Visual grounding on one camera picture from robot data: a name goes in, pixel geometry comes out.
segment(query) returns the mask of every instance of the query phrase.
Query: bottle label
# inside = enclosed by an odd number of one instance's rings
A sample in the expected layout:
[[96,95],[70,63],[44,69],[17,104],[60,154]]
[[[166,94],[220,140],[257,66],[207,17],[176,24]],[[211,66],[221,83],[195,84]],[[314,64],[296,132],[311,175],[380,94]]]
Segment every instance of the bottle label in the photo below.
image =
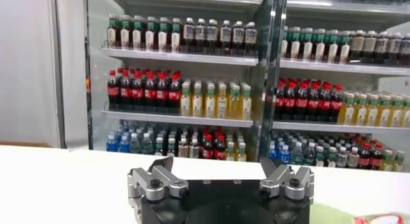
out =
[[195,28],[195,39],[205,40],[205,27],[204,26],[197,26]]
[[108,87],[108,95],[109,96],[118,96],[120,94],[120,88],[118,86]]
[[184,25],[184,39],[193,40],[195,35],[195,26],[191,24]]
[[108,47],[115,47],[115,29],[107,29]]
[[310,60],[312,57],[312,46],[311,42],[306,42],[303,48],[303,60]]
[[243,28],[234,28],[232,42],[236,44],[243,43],[244,34],[245,34],[245,30]]
[[290,59],[291,60],[296,60],[297,56],[299,54],[299,48],[300,48],[300,42],[299,41],[294,41],[292,42],[292,48],[290,52]]
[[167,51],[167,33],[160,32],[158,34],[158,50],[159,52],[166,52]]
[[350,50],[350,47],[349,47],[349,45],[343,45],[342,47],[341,47],[341,51],[340,51],[340,63],[344,63],[344,64],[346,64],[347,63],[347,59],[348,59],[348,57],[349,57],[349,50]]
[[231,31],[230,27],[220,28],[220,41],[221,42],[230,42],[231,41]]
[[336,60],[336,53],[338,52],[338,44],[332,44],[329,47],[329,54],[327,55],[327,62],[334,63]]
[[147,31],[145,33],[145,43],[146,43],[146,49],[147,50],[153,50],[154,49],[154,32]]
[[217,40],[217,27],[208,26],[206,28],[206,40],[216,41]]
[[380,126],[381,127],[387,127],[387,122],[388,122],[389,115],[390,115],[390,110],[389,109],[383,109],[382,115],[381,115],[381,118],[380,118]]
[[172,52],[179,52],[179,40],[180,40],[179,33],[172,33],[171,35]]
[[256,43],[256,29],[246,29],[245,32],[245,43],[255,44]]
[[133,31],[133,47],[134,49],[141,48],[141,31],[139,30]]

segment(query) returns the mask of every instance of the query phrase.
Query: bottle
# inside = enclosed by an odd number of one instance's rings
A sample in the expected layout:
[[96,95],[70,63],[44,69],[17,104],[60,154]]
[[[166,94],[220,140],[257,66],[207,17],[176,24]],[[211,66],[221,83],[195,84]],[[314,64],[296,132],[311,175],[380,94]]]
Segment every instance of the bottle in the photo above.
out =
[[365,116],[365,126],[374,127],[376,126],[376,118],[379,112],[377,103],[379,101],[379,96],[374,94],[368,94],[368,105],[367,112]]
[[202,83],[200,81],[195,82],[193,86],[193,99],[192,99],[192,116],[202,116]]
[[130,153],[130,151],[131,149],[129,147],[128,136],[123,135],[121,138],[120,145],[119,145],[119,152]]
[[384,65],[386,63],[386,51],[387,51],[387,32],[380,32],[377,35],[374,52],[373,63],[378,65]]
[[360,151],[360,158],[359,158],[359,164],[357,165],[357,168],[360,169],[368,169],[369,163],[370,163],[370,151],[369,151],[370,145],[369,143],[365,143],[363,145],[362,150]]
[[243,86],[242,97],[242,119],[250,120],[250,114],[252,113],[252,99],[250,97],[250,86],[245,84]]
[[305,121],[307,118],[308,107],[308,84],[302,83],[302,86],[296,92],[295,116],[294,120]]
[[340,108],[342,105],[343,95],[341,91],[343,87],[340,85],[333,85],[333,90],[331,91],[331,105],[329,107],[329,121],[337,122]]
[[324,60],[324,54],[325,54],[325,43],[324,43],[324,38],[325,38],[325,30],[324,29],[318,29],[318,36],[317,36],[317,42],[315,43],[312,53],[315,55],[315,61],[317,62],[322,62]]
[[303,165],[303,150],[302,143],[296,142],[295,148],[293,148],[290,154],[290,163],[296,165]]
[[121,31],[117,25],[117,16],[110,14],[109,26],[107,28],[107,44],[108,48],[114,48],[119,45],[121,40]]
[[315,144],[309,143],[309,147],[306,149],[303,156],[303,165],[313,166],[315,162]]
[[336,43],[338,38],[338,30],[332,29],[330,33],[329,43],[326,44],[328,46],[328,52],[325,52],[327,56],[328,63],[335,63],[336,62],[336,55],[338,53],[338,44]]
[[380,171],[393,171],[393,151],[385,150],[384,159],[379,168]]
[[387,43],[387,65],[398,65],[398,54],[402,43],[401,37],[400,33],[394,33],[389,37]]
[[382,145],[380,143],[376,144],[375,150],[370,154],[369,169],[379,170],[382,163]]
[[367,114],[367,95],[359,94],[356,105],[354,106],[353,125],[364,126]]
[[387,127],[389,116],[390,116],[390,101],[391,97],[389,95],[381,95],[381,100],[379,103],[379,112],[377,113],[376,126]]
[[290,82],[288,89],[284,93],[284,108],[283,108],[282,119],[292,120],[294,108],[295,108],[295,83]]
[[318,108],[318,121],[329,121],[329,109],[331,106],[331,86],[329,84],[323,85],[323,90],[319,93],[319,108]]
[[172,19],[172,34],[171,34],[171,51],[172,52],[180,52],[181,51],[181,20],[178,18]]
[[219,42],[222,54],[231,54],[231,36],[232,28],[229,26],[229,20],[224,20],[222,27],[220,28]]
[[106,150],[110,152],[117,152],[118,151],[118,142],[115,139],[114,134],[109,134],[108,135],[108,141],[106,145]]
[[357,165],[359,164],[359,159],[360,156],[357,153],[358,149],[357,147],[352,147],[351,153],[349,153],[349,157],[347,159],[347,167],[348,168],[357,168]]
[[325,155],[324,149],[321,146],[316,147],[316,167],[323,167],[325,166]]
[[207,84],[204,116],[205,118],[215,116],[215,85],[212,82]]
[[373,51],[376,45],[376,32],[367,32],[363,42],[363,63],[373,63]]
[[155,17],[148,17],[147,31],[145,32],[145,48],[148,51],[158,50],[158,21]]
[[394,172],[403,171],[403,161],[404,161],[404,152],[401,150],[396,151],[395,161],[393,163]]
[[134,16],[133,48],[134,50],[143,49],[145,45],[144,18],[139,15]]

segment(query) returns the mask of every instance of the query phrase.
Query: soda bottle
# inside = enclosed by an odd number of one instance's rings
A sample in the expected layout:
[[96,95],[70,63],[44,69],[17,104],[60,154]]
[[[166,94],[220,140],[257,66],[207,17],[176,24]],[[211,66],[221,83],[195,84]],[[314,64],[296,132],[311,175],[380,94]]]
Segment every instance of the soda bottle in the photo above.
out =
[[181,32],[182,32],[181,20],[178,18],[173,18],[172,19],[172,34],[171,34],[171,51],[172,52],[179,52],[181,50],[180,49],[180,45],[182,43]]
[[224,23],[220,28],[219,39],[221,53],[231,54],[232,28],[230,27],[229,20],[224,20]]
[[296,92],[295,116],[294,119],[298,121],[305,121],[307,117],[308,107],[308,84],[302,83],[302,86]]
[[290,154],[290,164],[303,165],[302,143],[299,141],[296,142],[296,146]]
[[333,91],[331,91],[331,105],[329,108],[329,120],[330,122],[337,122],[338,115],[341,108],[341,102],[343,99],[343,95],[341,91],[343,87],[340,85],[333,85]]
[[293,119],[293,110],[295,108],[295,83],[290,82],[288,89],[284,92],[283,120]]
[[359,158],[359,164],[357,165],[357,168],[368,169],[369,162],[370,162],[369,148],[370,148],[369,143],[365,143],[363,145],[363,149],[360,151],[360,154],[359,154],[360,158]]
[[319,93],[318,121],[329,121],[329,109],[331,106],[331,86],[324,84],[323,90]]
[[206,52],[208,54],[215,54],[217,51],[218,42],[218,22],[214,19],[209,20],[209,24],[206,27]]
[[363,63],[373,63],[373,51],[376,45],[376,32],[367,32],[363,42]]

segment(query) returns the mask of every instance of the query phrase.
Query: white label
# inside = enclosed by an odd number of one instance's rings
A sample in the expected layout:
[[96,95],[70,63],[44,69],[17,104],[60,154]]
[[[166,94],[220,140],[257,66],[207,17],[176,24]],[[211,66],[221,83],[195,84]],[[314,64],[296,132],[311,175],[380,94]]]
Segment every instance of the white label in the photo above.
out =
[[361,108],[361,109],[359,109],[359,112],[357,113],[357,122],[356,122],[356,125],[358,125],[358,126],[364,126],[364,124],[365,124],[366,112],[367,112],[367,109],[366,109],[366,108]]
[[158,33],[158,50],[159,52],[167,51],[167,33],[166,32]]
[[380,118],[380,126],[381,127],[387,127],[387,122],[389,119],[389,115],[390,115],[390,109],[383,109],[382,111],[382,115]]
[[337,52],[338,52],[338,44],[332,44],[329,48],[329,55],[327,55],[328,63],[334,63]]
[[318,44],[316,46],[316,53],[315,53],[315,60],[322,61],[323,60],[323,53],[325,51],[325,44]]
[[179,33],[173,33],[171,35],[172,52],[179,52],[179,41],[180,41]]
[[133,31],[133,47],[139,49],[141,45],[141,32],[139,30]]
[[108,47],[115,47],[115,29],[107,29]]
[[377,112],[378,112],[377,109],[371,109],[369,111],[369,116],[368,116],[368,119],[367,119],[367,126],[375,126]]
[[310,60],[312,57],[312,46],[311,42],[306,42],[303,48],[303,60]]
[[250,100],[243,101],[242,117],[244,120],[250,120],[250,108],[252,107],[252,102]]
[[350,47],[349,45],[345,44],[341,47],[341,51],[340,51],[340,63],[346,64],[347,63],[347,58],[349,56],[349,50]]
[[129,31],[121,29],[121,47],[127,49],[129,47]]
[[154,49],[154,32],[152,31],[147,31],[145,33],[145,42],[147,44],[147,50],[153,50]]
[[299,48],[300,48],[300,42],[299,41],[294,41],[292,42],[292,48],[290,52],[290,59],[291,60],[296,60],[297,55],[299,54]]

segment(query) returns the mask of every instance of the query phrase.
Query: red label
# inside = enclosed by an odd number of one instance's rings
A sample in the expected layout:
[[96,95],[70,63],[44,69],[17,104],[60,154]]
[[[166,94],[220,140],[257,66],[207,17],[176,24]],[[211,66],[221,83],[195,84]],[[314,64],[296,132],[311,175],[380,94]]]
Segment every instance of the red label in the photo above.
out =
[[132,95],[133,98],[141,98],[144,97],[144,91],[142,89],[133,89],[132,90]]
[[359,159],[359,165],[362,165],[362,166],[368,166],[369,162],[370,162],[370,159],[362,159],[362,158]]
[[169,92],[168,98],[170,100],[179,100],[181,98],[181,93],[180,92]]
[[337,102],[337,101],[331,102],[331,109],[340,109],[340,108],[341,108],[341,102]]
[[156,91],[156,98],[159,100],[167,100],[168,99],[168,91]]
[[156,97],[156,90],[145,90],[145,98],[155,99],[155,97]]
[[121,97],[131,97],[131,89],[121,88]]
[[299,108],[306,108],[308,106],[308,100],[306,99],[297,99],[296,106]]
[[219,150],[215,150],[215,151],[214,151],[214,154],[215,154],[216,159],[226,160],[226,154],[225,154],[225,152],[219,151]]
[[112,88],[108,88],[108,95],[117,96],[120,94],[120,89],[118,86],[114,86]]
[[319,100],[319,108],[320,109],[329,109],[331,106],[331,102],[327,100]]
[[284,99],[284,105],[286,107],[294,107],[295,106],[295,99]]

